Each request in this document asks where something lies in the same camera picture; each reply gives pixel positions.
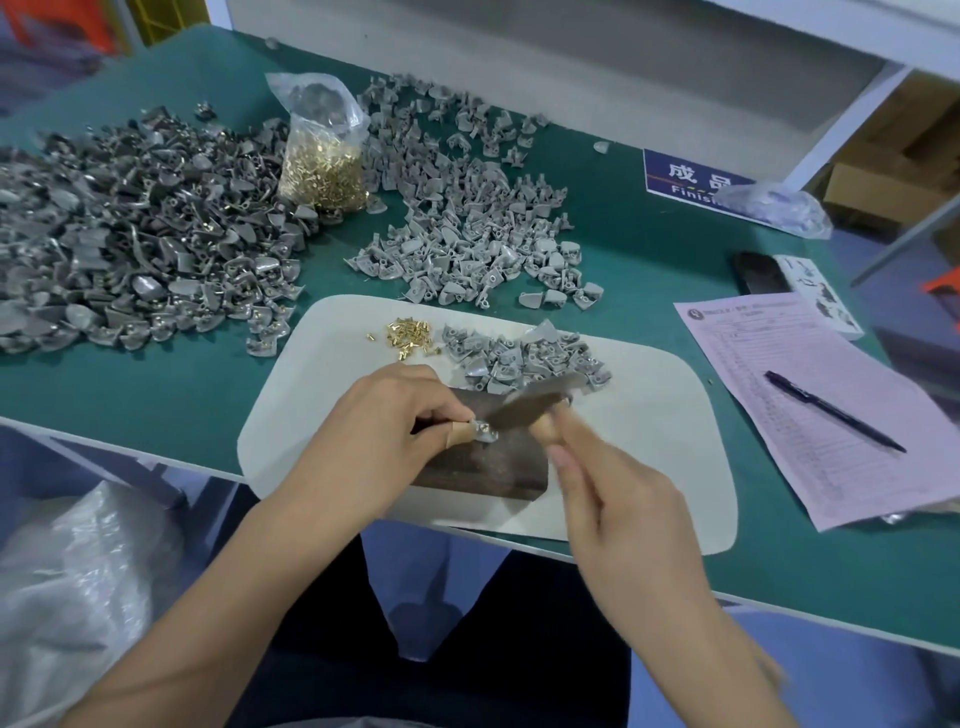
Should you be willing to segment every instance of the green tabletop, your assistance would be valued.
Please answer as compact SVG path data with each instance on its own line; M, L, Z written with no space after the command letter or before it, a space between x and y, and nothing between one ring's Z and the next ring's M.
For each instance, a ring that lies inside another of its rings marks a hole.
M332 73L354 91L371 75L290 48L271 51L254 37L195 27L4 120L0 142L26 144L30 129L70 134L118 124L159 104L192 118L204 100L225 124L246 129L283 113L263 79L278 70ZM614 144L603 156L593 141L548 127L537 134L523 170L569 187L564 210L576 225L570 237L584 246L587 279L606 289L590 310L568 305L551 319L559 328L673 352L707 386L739 502L736 544L707 559L714 591L960 652L960 519L917 517L897 527L864 522L818 534L673 307L735 295L729 254L758 250L813 258L864 321L825 244L648 195L639 149ZM343 263L375 231L402 219L396 194L385 197L387 213L354 215L312 244L299 281L307 286L301 311L324 296L403 291L400 280L366 280ZM492 292L486 313L538 323L543 314L520 307L516 295L539 288L526 276L505 283ZM239 476L237 435L273 366L245 353L246 335L244 322L230 321L134 353L81 344L0 357L0 418ZM872 334L858 346L885 359ZM513 541L569 554L564 542Z

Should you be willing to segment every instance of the orange chair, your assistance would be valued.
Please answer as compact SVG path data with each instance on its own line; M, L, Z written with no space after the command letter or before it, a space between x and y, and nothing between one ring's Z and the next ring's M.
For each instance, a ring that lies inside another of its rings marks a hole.
M960 295L960 268L954 268L937 279L929 280L921 286L925 293L936 295L938 291L948 290Z
M0 0L13 36L24 45L34 42L27 33L20 15L35 20L69 23L80 28L86 39L101 53L117 52L110 26L104 19L98 0Z

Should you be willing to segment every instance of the person's right hand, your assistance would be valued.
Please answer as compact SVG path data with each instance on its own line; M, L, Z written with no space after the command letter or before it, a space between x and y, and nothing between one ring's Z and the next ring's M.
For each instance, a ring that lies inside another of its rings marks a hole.
M716 610L690 512L670 478L601 440L569 407L550 416L554 432L533 432L560 478L573 558L613 628L633 643L638 629L660 628L664 617Z

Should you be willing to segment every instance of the printed form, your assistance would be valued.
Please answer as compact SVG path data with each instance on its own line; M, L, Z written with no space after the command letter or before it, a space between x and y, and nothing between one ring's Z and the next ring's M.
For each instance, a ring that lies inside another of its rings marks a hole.
M960 431L918 385L799 294L676 303L818 531L960 496ZM880 445L771 384L773 371L906 448Z

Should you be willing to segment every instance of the clear plastic bag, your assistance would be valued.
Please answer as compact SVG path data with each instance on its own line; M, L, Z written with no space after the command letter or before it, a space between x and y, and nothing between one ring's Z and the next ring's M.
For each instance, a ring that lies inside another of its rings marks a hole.
M0 725L57 725L177 597L180 554L128 486L33 503L0 553Z
M817 198L779 182L732 184L714 192L713 201L800 237L828 240L833 234L833 224Z
M370 118L349 89L324 73L268 73L267 84L290 111L279 194L323 210L363 209L361 152Z

